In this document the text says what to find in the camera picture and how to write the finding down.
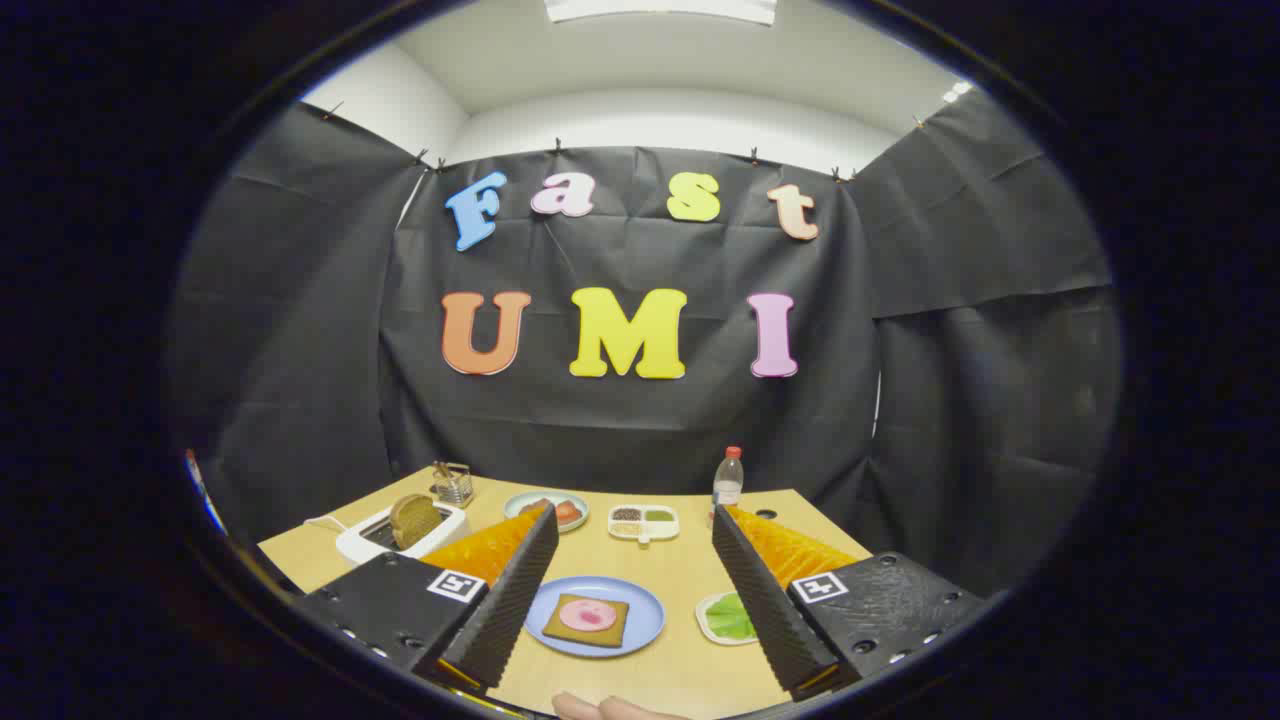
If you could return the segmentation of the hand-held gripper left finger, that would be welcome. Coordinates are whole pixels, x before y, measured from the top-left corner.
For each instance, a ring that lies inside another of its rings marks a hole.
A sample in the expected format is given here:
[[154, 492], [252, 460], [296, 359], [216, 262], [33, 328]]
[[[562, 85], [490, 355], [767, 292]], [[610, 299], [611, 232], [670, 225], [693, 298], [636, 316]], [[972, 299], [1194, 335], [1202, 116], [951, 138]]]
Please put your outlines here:
[[558, 543], [554, 509], [521, 512], [425, 559], [384, 552], [294, 606], [384, 664], [485, 694], [500, 684]]

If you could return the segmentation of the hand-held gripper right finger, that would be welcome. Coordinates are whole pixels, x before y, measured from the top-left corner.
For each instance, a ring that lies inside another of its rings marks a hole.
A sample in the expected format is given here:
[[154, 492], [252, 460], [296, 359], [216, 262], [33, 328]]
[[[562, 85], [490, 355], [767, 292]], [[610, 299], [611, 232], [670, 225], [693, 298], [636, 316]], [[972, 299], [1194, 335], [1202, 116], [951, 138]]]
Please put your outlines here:
[[776, 680], [795, 701], [938, 644], [987, 603], [902, 553], [856, 560], [735, 506], [714, 511], [712, 544]]

